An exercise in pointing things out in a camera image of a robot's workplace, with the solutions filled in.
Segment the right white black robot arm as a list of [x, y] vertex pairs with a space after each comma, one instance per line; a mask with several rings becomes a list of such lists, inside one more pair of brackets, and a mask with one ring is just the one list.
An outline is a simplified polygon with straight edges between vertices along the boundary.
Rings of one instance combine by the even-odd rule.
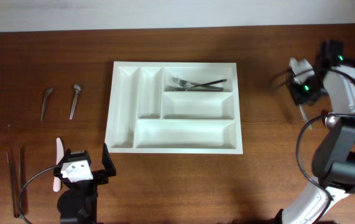
[[[332, 110], [312, 119], [304, 114], [304, 126], [296, 143], [296, 160], [308, 184], [299, 197], [282, 208], [272, 223], [321, 223], [340, 200], [355, 194], [355, 59], [344, 56], [344, 44], [327, 40], [320, 44], [314, 64], [291, 58], [284, 85], [296, 106], [330, 99]], [[316, 149], [311, 172], [303, 167], [300, 149], [305, 131], [322, 121], [328, 134]]]

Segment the metal fork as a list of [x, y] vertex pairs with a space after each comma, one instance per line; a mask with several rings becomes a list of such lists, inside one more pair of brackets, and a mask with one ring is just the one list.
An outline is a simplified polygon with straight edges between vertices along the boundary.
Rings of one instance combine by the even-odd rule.
[[227, 79], [216, 80], [216, 81], [212, 81], [212, 82], [208, 82], [208, 83], [197, 84], [197, 85], [194, 85], [192, 88], [214, 85], [214, 84], [223, 83], [226, 81], [227, 81]]
[[198, 83], [189, 82], [176, 77], [171, 77], [171, 81], [182, 88], [193, 88], [195, 85], [198, 85]]
[[183, 88], [176, 86], [168, 86], [166, 87], [167, 91], [224, 91], [223, 88]]

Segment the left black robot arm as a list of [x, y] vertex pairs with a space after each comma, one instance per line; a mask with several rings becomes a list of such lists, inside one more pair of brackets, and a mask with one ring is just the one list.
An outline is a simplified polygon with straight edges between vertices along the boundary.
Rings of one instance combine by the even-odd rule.
[[57, 202], [60, 223], [98, 222], [98, 186], [108, 184], [109, 178], [116, 176], [107, 144], [103, 144], [101, 162], [104, 168], [93, 171], [88, 151], [70, 149], [58, 162], [53, 175], [68, 188]]

